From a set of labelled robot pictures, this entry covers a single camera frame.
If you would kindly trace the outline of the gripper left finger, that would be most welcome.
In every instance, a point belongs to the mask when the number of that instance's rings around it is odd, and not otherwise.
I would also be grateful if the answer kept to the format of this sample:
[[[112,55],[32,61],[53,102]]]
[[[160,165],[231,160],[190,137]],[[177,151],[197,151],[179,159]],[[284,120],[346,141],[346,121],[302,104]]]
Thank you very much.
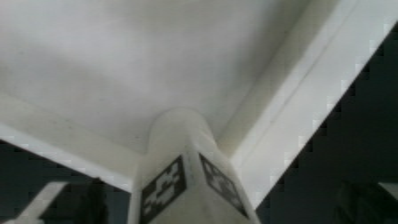
[[[104,182],[49,182],[14,224],[108,224]]]

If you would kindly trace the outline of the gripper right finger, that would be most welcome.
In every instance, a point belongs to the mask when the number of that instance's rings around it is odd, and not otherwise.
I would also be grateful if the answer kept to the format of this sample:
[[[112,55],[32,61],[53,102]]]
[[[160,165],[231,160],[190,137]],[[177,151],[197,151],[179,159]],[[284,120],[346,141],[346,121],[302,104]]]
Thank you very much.
[[[341,183],[334,224],[398,224],[398,183]]]

